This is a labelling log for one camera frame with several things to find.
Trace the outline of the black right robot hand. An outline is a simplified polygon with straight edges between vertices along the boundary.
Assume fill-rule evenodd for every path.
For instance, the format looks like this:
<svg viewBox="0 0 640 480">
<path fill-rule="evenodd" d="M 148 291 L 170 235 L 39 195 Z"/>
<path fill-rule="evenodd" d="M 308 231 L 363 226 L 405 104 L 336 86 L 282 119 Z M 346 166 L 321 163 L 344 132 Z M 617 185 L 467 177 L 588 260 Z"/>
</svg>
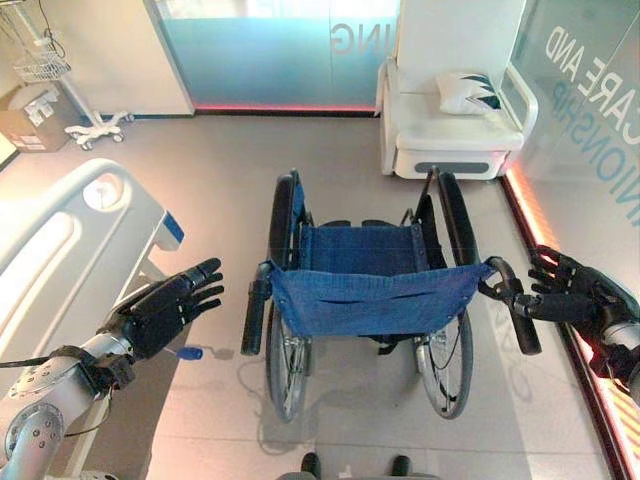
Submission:
<svg viewBox="0 0 640 480">
<path fill-rule="evenodd" d="M 510 308 L 525 317 L 605 328 L 639 319 L 639 304 L 609 276 L 549 246 L 538 245 L 528 275 L 533 294 L 516 294 Z"/>
</svg>

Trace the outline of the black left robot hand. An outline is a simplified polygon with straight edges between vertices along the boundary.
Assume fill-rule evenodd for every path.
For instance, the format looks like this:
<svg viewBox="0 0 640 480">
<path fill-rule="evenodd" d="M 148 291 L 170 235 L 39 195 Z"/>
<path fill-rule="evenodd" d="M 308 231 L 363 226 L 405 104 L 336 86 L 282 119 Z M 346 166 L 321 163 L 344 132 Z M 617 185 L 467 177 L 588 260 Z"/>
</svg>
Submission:
<svg viewBox="0 0 640 480">
<path fill-rule="evenodd" d="M 221 305 L 221 265 L 212 257 L 144 287 L 114 307 L 105 329 L 124 338 L 135 359 L 152 358 L 199 315 Z"/>
</svg>

